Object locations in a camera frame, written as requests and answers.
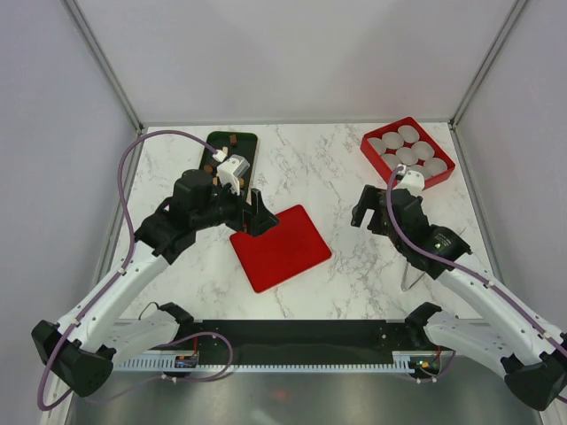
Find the dark green tray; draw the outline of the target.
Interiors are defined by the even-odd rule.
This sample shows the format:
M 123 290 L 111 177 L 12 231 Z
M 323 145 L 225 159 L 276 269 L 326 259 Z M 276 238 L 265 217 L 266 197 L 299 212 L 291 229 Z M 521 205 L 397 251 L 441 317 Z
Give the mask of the dark green tray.
M 229 142 L 229 136 L 237 136 L 237 145 L 232 146 Z M 247 198 L 251 186 L 252 171 L 255 164 L 256 154 L 258 150 L 259 138 L 254 133 L 242 133 L 234 131 L 213 131 L 210 133 L 206 142 L 218 151 L 222 151 L 222 147 L 227 146 L 229 153 L 227 158 L 232 155 L 239 155 L 248 160 L 250 167 L 241 180 L 241 197 Z

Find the metal tongs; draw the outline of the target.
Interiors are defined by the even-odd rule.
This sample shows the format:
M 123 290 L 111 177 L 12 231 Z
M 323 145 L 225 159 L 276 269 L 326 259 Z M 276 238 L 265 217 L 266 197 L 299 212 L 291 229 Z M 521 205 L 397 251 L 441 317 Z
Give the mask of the metal tongs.
M 432 225 L 429 230 L 419 231 L 408 238 L 423 251 L 455 262 L 463 253 L 470 253 L 470 246 L 462 239 L 463 231 L 464 229 L 453 231 L 447 227 Z M 402 291 L 410 290 L 425 277 L 435 279 L 443 271 L 453 269 L 436 259 L 424 257 L 411 248 L 404 251 L 403 257 L 405 265 L 400 284 Z

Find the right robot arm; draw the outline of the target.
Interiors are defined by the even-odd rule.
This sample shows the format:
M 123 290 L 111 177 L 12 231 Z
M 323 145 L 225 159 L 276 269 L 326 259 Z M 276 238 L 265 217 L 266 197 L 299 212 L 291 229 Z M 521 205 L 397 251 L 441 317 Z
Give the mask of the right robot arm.
M 422 201 L 407 189 L 367 185 L 353 208 L 351 224 L 359 227 L 366 211 L 372 211 L 372 234 L 387 237 L 412 267 L 465 300 L 485 323 L 470 325 L 435 308 L 428 318 L 405 327 L 408 344 L 419 350 L 440 345 L 477 362 L 534 410 L 565 402 L 565 332 L 491 275 L 453 230 L 431 224 Z

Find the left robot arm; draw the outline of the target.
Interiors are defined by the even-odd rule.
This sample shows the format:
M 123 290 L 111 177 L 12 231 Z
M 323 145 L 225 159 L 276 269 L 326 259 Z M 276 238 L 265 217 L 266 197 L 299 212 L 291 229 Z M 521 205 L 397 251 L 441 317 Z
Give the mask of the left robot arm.
M 156 277 L 196 242 L 198 231 L 226 226 L 261 236 L 279 223 L 257 189 L 245 200 L 202 170 L 188 170 L 173 193 L 143 220 L 130 245 L 91 292 L 56 322 L 40 321 L 32 339 L 47 374 L 86 398 L 118 365 L 154 348 L 184 349 L 194 337 L 192 317 L 174 303 L 143 320 L 116 326 L 126 308 Z

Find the red chocolate box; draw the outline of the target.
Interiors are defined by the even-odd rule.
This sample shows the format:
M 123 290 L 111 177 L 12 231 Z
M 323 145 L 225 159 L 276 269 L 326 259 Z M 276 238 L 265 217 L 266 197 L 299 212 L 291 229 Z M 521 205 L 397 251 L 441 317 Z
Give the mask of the red chocolate box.
M 454 161 L 412 117 L 374 129 L 362 137 L 361 152 L 387 182 L 396 166 L 422 174 L 424 188 L 446 181 L 455 170 Z

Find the red box lid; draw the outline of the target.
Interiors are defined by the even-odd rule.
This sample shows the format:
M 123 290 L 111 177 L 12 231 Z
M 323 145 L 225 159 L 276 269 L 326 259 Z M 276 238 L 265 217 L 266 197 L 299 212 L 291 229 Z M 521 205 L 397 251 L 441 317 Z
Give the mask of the red box lid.
M 331 258 L 331 250 L 302 205 L 276 216 L 279 224 L 262 236 L 229 237 L 252 290 L 260 294 Z

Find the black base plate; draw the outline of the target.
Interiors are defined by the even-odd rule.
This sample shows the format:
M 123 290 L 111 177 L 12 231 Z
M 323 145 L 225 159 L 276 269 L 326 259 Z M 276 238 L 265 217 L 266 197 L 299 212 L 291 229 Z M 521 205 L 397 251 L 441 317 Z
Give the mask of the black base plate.
M 386 362 L 393 352 L 430 349 L 424 336 L 403 321 L 209 320 L 193 332 L 217 332 L 239 364 L 343 364 Z

